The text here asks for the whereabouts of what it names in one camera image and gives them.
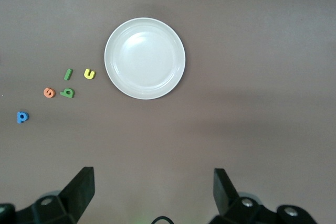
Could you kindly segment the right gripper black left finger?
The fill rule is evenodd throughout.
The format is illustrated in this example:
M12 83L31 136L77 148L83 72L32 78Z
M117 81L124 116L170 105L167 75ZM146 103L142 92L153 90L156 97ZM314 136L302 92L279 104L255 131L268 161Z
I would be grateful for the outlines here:
M77 223L95 194L94 168L84 167L57 195L42 197L15 214L16 223Z

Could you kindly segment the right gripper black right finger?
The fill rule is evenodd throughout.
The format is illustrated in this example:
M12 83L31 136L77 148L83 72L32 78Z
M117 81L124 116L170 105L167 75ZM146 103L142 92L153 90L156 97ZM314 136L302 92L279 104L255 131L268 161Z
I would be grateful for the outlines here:
M250 197L241 197L222 168L214 169L213 196L219 214L210 223L282 223L264 205Z

